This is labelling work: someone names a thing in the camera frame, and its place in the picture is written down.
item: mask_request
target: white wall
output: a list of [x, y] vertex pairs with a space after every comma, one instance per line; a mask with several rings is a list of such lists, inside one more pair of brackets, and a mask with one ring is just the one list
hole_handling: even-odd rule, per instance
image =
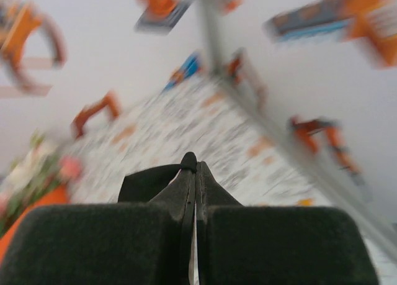
[[[379, 70], [361, 40], [340, 43], [336, 36], [274, 43], [263, 23], [283, 11], [316, 0], [244, 0], [219, 18], [224, 61], [245, 47], [269, 85], [266, 112], [285, 129], [300, 114], [341, 121], [352, 156], [376, 195], [369, 207], [397, 220], [397, 69]], [[354, 185], [329, 157], [320, 162], [347, 188]]]
[[[68, 60], [61, 70], [32, 72], [38, 81], [53, 85], [47, 97], [0, 99], [0, 170], [26, 153], [36, 128], [70, 137], [69, 125], [84, 105], [115, 89], [128, 107], [162, 90], [171, 73], [203, 49], [196, 2], [168, 35], [159, 35], [135, 32], [145, 9], [136, 0], [33, 1], [60, 27]], [[25, 56], [47, 54], [42, 39], [28, 40]], [[0, 84], [9, 83], [1, 73]]]

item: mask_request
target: orange flower pot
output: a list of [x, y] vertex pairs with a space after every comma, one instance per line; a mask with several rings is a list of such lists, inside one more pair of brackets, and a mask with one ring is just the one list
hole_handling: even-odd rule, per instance
[[66, 190], [66, 185], [62, 184], [58, 186], [54, 191], [49, 192], [48, 194], [44, 195], [40, 200], [36, 203], [28, 206], [26, 210], [20, 215], [20, 217], [12, 224], [11, 228], [4, 234], [4, 236], [0, 239], [0, 264], [4, 257], [4, 254], [7, 251], [7, 248], [19, 226], [21, 221], [24, 219], [26, 214], [30, 212], [32, 209], [38, 206], [49, 206], [52, 204], [68, 204], [69, 197], [68, 192]]

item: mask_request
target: pink flower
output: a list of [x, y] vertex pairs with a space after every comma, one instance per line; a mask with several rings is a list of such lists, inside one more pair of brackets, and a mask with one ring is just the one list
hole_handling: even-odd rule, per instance
[[7, 212], [9, 197], [5, 194], [0, 194], [0, 217], [3, 218]]
[[74, 181], [80, 177], [81, 164], [80, 161], [72, 156], [64, 156], [60, 160], [60, 177], [65, 181]]

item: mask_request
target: marble floor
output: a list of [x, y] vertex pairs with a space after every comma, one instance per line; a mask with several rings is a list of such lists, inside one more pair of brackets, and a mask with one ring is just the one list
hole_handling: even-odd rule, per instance
[[[259, 133], [206, 78], [193, 77], [177, 89], [133, 106], [65, 150], [84, 162], [84, 176], [70, 187], [72, 201], [77, 203], [116, 202], [124, 176], [178, 163], [185, 152], [192, 151], [246, 206], [332, 205], [280, 152], [277, 140]], [[363, 237], [381, 283], [397, 284], [396, 265]]]

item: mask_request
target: speckled tile floor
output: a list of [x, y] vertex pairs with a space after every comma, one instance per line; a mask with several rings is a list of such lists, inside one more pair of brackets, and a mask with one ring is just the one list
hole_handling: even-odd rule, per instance
[[[85, 166], [83, 178], [71, 186], [73, 202], [116, 202], [124, 176], [178, 163], [192, 151], [244, 205], [332, 205], [274, 140], [202, 78], [137, 104], [65, 149]], [[371, 240], [365, 242], [382, 284], [397, 284], [396, 265]]]

